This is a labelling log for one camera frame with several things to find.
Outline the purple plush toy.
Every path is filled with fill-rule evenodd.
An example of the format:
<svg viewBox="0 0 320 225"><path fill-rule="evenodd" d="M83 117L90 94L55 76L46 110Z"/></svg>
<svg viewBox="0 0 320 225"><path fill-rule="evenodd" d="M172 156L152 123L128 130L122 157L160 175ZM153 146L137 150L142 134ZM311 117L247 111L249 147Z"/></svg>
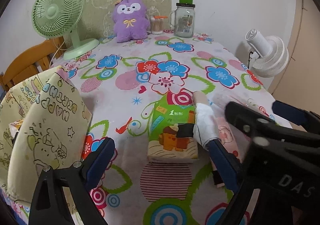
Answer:
<svg viewBox="0 0 320 225"><path fill-rule="evenodd" d="M117 43L148 37L150 22L146 10L142 0L120 0L115 4L112 19Z"/></svg>

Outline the green desk fan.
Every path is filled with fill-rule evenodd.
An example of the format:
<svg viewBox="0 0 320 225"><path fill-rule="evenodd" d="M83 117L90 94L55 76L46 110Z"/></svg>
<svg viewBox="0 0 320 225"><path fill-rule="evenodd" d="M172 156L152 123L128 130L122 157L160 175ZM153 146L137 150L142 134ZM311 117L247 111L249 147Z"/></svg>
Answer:
<svg viewBox="0 0 320 225"><path fill-rule="evenodd" d="M31 20L34 30L47 39L69 35L72 46L63 54L64 60L75 59L93 50L99 40L80 40L78 22L84 11L85 0L36 0Z"/></svg>

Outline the floral tablecloth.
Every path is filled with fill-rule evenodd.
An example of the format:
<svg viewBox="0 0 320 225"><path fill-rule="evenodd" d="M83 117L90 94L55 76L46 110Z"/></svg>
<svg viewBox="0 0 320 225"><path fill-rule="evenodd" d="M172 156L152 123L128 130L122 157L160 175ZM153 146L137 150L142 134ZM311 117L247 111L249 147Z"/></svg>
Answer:
<svg viewBox="0 0 320 225"><path fill-rule="evenodd" d="M27 223L43 167L69 167L110 137L114 155L90 193L109 224L215 224L233 194L215 185L207 152L177 135L194 121L196 91L211 106L227 95L289 125L263 83L206 34L106 39L2 100L1 199Z"/></svg>

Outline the beige white roll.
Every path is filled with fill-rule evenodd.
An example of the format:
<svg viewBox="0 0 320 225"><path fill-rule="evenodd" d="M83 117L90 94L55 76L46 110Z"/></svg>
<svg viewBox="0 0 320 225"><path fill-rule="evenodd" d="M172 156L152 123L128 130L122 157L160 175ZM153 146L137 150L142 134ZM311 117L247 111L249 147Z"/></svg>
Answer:
<svg viewBox="0 0 320 225"><path fill-rule="evenodd" d="M195 106L194 139L208 151L209 143L219 138L214 111L206 95L201 91L193 93L193 103Z"/></svg>

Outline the beige door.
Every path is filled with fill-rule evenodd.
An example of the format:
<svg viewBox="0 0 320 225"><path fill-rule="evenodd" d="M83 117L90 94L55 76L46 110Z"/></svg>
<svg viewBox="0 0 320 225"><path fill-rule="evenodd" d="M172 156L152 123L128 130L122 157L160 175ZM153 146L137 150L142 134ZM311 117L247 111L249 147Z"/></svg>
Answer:
<svg viewBox="0 0 320 225"><path fill-rule="evenodd" d="M319 112L319 10L313 0L296 0L289 63L268 91L276 100Z"/></svg>

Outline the white standing fan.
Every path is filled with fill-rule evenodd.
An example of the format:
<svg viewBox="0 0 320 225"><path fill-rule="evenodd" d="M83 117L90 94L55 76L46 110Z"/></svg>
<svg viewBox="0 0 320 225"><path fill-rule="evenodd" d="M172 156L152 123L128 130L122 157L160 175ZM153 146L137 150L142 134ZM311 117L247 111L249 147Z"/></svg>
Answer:
<svg viewBox="0 0 320 225"><path fill-rule="evenodd" d="M264 37L260 31L251 29L245 35L250 46L248 68L262 78L275 77L289 62L289 52L283 40L274 35Z"/></svg>

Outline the toothpick jar orange lid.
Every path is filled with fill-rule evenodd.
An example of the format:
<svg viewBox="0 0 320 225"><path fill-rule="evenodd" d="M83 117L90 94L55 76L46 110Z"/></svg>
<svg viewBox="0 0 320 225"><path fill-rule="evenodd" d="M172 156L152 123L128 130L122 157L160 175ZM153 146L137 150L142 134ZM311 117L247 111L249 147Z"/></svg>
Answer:
<svg viewBox="0 0 320 225"><path fill-rule="evenodd" d="M150 17L150 31L151 34L162 34L164 32L164 20L167 16L151 16Z"/></svg>

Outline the glass jar green lid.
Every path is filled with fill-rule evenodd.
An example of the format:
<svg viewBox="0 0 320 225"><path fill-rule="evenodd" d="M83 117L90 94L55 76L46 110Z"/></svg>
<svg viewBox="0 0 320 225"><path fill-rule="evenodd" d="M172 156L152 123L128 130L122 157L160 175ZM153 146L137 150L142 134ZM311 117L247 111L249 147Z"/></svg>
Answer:
<svg viewBox="0 0 320 225"><path fill-rule="evenodd" d="M178 0L176 10L169 14L169 24L174 29L174 35L182 38L192 38L194 22L195 4L193 0Z"/></svg>

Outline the yellow patterned storage box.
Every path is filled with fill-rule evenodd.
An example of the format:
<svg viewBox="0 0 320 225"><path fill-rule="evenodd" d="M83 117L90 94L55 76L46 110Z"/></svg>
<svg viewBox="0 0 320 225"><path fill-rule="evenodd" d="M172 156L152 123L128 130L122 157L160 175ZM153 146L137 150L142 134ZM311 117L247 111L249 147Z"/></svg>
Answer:
<svg viewBox="0 0 320 225"><path fill-rule="evenodd" d="M91 118L61 66L10 88L1 101L1 188L13 202L31 205L44 167L80 160Z"/></svg>

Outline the green tissue pack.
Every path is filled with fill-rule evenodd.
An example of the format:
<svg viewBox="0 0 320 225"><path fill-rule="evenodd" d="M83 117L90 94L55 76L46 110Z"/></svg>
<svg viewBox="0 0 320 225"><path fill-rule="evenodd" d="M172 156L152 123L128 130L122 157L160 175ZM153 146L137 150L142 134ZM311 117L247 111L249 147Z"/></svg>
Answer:
<svg viewBox="0 0 320 225"><path fill-rule="evenodd" d="M148 160L153 163L192 163L198 159L194 139L192 93L168 92L155 103L149 133Z"/></svg>

